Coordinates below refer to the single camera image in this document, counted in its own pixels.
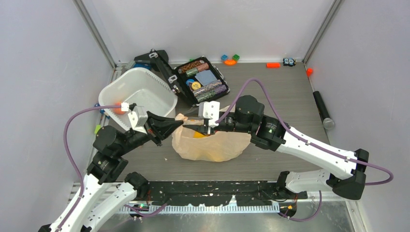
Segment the yellow fake lemon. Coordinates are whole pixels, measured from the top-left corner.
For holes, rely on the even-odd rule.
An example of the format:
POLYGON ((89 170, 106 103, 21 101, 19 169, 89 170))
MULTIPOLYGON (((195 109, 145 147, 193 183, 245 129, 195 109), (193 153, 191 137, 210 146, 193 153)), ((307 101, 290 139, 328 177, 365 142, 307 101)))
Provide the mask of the yellow fake lemon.
POLYGON ((193 134, 193 138, 205 138, 205 137, 208 137, 209 136, 209 134, 202 134, 202 133, 199 133, 199 132, 194 132, 194 134, 193 134))

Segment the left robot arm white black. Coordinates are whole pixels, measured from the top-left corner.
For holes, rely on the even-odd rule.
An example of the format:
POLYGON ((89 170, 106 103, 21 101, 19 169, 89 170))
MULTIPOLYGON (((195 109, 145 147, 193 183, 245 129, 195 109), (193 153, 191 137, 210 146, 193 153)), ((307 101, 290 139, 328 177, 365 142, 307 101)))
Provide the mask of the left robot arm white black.
POLYGON ((128 113, 131 127, 125 133, 112 126, 102 127, 93 147, 97 150, 80 189, 51 224, 41 232, 96 232, 123 205, 132 199, 143 200, 148 194, 148 180, 137 172, 129 173, 119 188, 102 203, 97 201, 118 179, 128 161, 123 155, 152 141, 157 146, 167 139, 182 120, 157 116, 142 109, 128 113))

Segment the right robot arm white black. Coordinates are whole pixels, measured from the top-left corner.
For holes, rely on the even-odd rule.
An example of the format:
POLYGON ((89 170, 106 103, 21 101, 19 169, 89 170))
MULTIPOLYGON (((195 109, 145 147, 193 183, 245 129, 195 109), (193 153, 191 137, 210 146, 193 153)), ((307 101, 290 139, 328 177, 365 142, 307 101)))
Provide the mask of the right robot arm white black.
POLYGON ((283 171, 277 179, 276 192, 282 198, 303 191, 332 191, 349 200, 362 197, 366 182, 369 153, 363 149, 354 152, 332 147, 312 139, 287 123, 264 114, 264 105, 251 95, 239 97, 234 112, 216 122, 216 102, 200 104, 202 125, 185 125, 203 135, 216 132, 238 132, 250 135, 250 142, 263 150, 278 151, 306 160, 320 167, 309 172, 283 171))

